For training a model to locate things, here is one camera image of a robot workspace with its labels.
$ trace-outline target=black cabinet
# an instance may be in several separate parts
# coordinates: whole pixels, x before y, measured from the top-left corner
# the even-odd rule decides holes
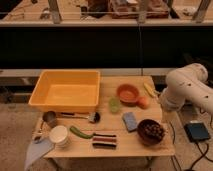
[[[0,0],[0,19],[4,18],[22,0]]]

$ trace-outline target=orange plastic tub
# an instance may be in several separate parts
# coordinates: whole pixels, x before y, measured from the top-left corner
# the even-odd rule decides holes
[[[43,112],[94,112],[99,100],[100,72],[44,70],[29,105]]]

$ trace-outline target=white cup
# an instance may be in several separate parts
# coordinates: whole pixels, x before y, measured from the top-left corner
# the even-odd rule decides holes
[[[68,129],[58,125],[50,131],[49,138],[57,147],[66,147],[69,142]]]

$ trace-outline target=green cucumber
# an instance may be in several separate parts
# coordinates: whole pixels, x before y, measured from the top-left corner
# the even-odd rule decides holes
[[[70,131],[73,134],[77,135],[78,137],[81,137],[84,139],[91,139],[94,135],[94,134],[91,134],[91,135],[85,134],[85,133],[81,132],[78,128],[76,128],[75,126],[71,126]]]

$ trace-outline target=black box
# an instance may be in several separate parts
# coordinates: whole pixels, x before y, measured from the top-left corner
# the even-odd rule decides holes
[[[184,126],[184,129],[191,142],[204,141],[211,138],[203,123],[188,123]]]

